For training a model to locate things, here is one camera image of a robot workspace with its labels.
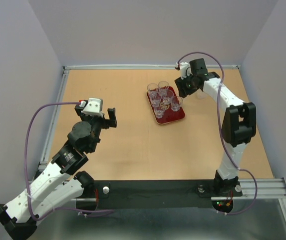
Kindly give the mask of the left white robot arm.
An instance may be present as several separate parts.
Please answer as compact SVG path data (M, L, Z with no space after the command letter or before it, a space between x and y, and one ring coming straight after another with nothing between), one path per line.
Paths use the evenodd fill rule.
M116 128L116 109L102 113L100 103L84 100L75 106L80 121L67 135L67 141L51 162L26 188L8 203L0 203L0 223L13 240L26 240L37 225L64 204L79 196L88 197L98 190L94 179L80 168L88 161L87 154L96 150L102 129Z

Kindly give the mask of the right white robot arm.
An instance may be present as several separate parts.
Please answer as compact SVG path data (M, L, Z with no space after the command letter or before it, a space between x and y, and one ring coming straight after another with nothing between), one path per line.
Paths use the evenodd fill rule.
M181 75L175 80L180 97L185 98L200 90L216 102L224 154L215 173L213 191L224 195L237 186L243 152L256 135L256 106L229 90L224 85L224 77L209 72L202 58L178 62L176 69Z

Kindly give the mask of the clear faceted glass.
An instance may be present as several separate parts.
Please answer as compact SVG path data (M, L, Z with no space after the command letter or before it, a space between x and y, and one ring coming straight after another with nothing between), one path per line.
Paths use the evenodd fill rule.
M147 85L147 95L148 98L151 100L155 98L158 94L158 85L156 83L150 83Z

